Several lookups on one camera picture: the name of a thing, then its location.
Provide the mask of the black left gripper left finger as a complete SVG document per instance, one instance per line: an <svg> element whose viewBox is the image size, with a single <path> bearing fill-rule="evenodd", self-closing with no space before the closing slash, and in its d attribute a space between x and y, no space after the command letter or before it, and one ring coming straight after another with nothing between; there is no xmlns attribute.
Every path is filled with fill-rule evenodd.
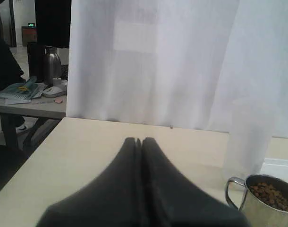
<svg viewBox="0 0 288 227"><path fill-rule="evenodd" d="M39 227L139 227L140 140L126 138L112 162L87 186L49 206Z"/></svg>

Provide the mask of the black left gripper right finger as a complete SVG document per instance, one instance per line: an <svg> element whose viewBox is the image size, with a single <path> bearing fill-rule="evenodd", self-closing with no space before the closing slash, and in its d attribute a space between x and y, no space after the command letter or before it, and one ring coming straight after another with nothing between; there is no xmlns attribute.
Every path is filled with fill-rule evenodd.
<svg viewBox="0 0 288 227"><path fill-rule="evenodd" d="M141 178L150 227L248 227L241 212L205 193L166 157L154 138L142 142Z"/></svg>

